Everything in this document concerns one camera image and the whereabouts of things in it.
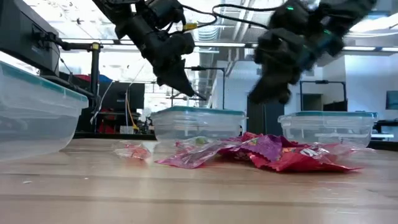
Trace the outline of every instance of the purple snack bag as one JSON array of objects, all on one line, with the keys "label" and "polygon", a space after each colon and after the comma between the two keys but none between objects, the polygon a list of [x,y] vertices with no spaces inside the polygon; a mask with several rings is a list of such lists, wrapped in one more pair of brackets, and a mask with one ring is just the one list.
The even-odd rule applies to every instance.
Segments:
[{"label": "purple snack bag", "polygon": [[281,137],[266,135],[248,140],[239,148],[256,152],[270,161],[277,161],[282,152],[282,140]]}]

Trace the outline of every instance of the red object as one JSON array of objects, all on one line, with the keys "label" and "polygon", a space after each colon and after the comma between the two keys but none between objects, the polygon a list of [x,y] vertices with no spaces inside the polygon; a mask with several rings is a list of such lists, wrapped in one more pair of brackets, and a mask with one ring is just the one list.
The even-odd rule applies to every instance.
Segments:
[{"label": "red object", "polygon": [[75,77],[78,77],[82,80],[86,80],[88,82],[91,82],[91,77],[89,75],[74,75]]},{"label": "red object", "polygon": [[186,140],[183,144],[178,142],[177,147],[180,150],[176,155],[156,162],[193,169],[216,154],[221,154],[234,160],[250,161],[259,169],[273,169],[276,172],[344,172],[359,167],[339,165],[338,159],[362,150],[341,144],[298,144],[283,136],[258,136],[253,133],[244,133],[241,137],[225,141],[208,141],[201,145]]}]

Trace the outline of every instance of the metal frame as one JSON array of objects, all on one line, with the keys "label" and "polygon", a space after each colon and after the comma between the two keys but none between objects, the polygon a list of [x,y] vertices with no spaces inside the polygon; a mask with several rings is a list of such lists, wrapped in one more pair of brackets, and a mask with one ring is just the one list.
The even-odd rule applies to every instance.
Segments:
[{"label": "metal frame", "polygon": [[344,91],[344,101],[348,102],[347,100],[347,89],[346,89],[346,83],[345,82],[338,82],[338,81],[328,81],[328,80],[317,80],[317,81],[300,81],[300,110],[303,111],[304,108],[304,102],[303,102],[303,83],[315,83],[318,85],[327,85],[330,83],[340,83],[343,85],[343,91]]}]

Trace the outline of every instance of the fluorescent light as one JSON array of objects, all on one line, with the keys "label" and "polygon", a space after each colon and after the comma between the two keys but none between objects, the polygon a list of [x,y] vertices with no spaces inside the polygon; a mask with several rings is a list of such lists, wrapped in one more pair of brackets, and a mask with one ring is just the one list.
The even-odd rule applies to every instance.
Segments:
[{"label": "fluorescent light", "polygon": [[197,47],[244,47],[244,43],[195,42]]},{"label": "fluorescent light", "polygon": [[138,48],[135,45],[105,45],[103,50],[107,51],[138,51]]},{"label": "fluorescent light", "polygon": [[375,50],[375,47],[344,47],[344,50],[367,50],[372,51]]},{"label": "fluorescent light", "polygon": [[101,40],[101,44],[114,44],[113,40]]},{"label": "fluorescent light", "polygon": [[93,42],[101,42],[99,40],[86,40],[86,39],[62,39],[69,43],[77,43],[77,44],[91,44]]},{"label": "fluorescent light", "polygon": [[398,52],[398,47],[383,47],[381,51],[385,52]]},{"label": "fluorescent light", "polygon": [[121,44],[134,44],[131,40],[120,40]]}]

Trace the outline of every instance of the yellow cable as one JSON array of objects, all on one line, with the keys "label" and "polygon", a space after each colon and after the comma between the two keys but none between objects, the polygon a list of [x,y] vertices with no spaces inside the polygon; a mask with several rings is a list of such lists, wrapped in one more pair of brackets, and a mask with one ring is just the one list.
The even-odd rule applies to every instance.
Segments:
[{"label": "yellow cable", "polygon": [[131,122],[132,122],[132,128],[134,130],[138,130],[139,131],[138,126],[135,124],[135,122],[134,122],[134,120],[132,118],[132,114],[131,114],[131,110],[130,110],[130,102],[129,102],[129,98],[127,96],[126,96],[126,103],[127,103],[127,110],[129,111],[130,119],[131,119]]}]

